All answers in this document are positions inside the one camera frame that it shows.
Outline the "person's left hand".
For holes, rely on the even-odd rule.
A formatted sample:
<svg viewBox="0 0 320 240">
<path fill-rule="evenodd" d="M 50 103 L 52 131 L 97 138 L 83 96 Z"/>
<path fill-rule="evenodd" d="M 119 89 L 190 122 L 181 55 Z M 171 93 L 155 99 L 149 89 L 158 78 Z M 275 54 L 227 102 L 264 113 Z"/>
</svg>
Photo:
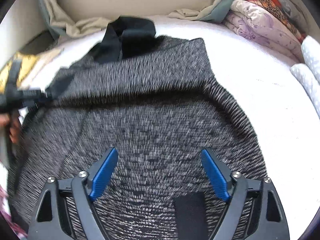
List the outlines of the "person's left hand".
<svg viewBox="0 0 320 240">
<path fill-rule="evenodd" d="M 21 123 L 19 121 L 19 111 L 13 111 L 11 114 L 3 113 L 0 116 L 1 128 L 9 128 L 9 138 L 13 144 L 17 144 L 21 131 Z"/>
</svg>

